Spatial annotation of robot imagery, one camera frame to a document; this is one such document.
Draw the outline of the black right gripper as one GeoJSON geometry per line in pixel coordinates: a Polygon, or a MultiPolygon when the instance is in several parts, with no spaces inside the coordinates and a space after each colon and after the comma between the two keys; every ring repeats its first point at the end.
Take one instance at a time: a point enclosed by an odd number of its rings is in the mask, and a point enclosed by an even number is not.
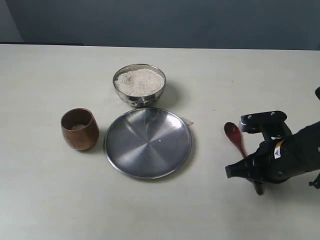
{"type": "Polygon", "coordinates": [[[297,175],[297,141],[293,138],[262,143],[256,152],[225,167],[227,178],[247,178],[279,184],[297,175]]]}

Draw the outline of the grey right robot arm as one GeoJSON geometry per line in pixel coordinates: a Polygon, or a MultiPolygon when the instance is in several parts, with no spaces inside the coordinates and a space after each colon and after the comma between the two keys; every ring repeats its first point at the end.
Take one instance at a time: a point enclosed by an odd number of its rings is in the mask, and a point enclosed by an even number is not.
{"type": "Polygon", "coordinates": [[[240,126],[227,122],[224,132],[243,159],[227,165],[226,176],[248,180],[256,193],[263,195],[263,184],[281,184],[292,177],[319,170],[319,122],[293,134],[286,119],[284,112],[274,110],[243,115],[240,126]],[[262,134],[263,141],[255,152],[246,154],[243,133],[262,134]]]}

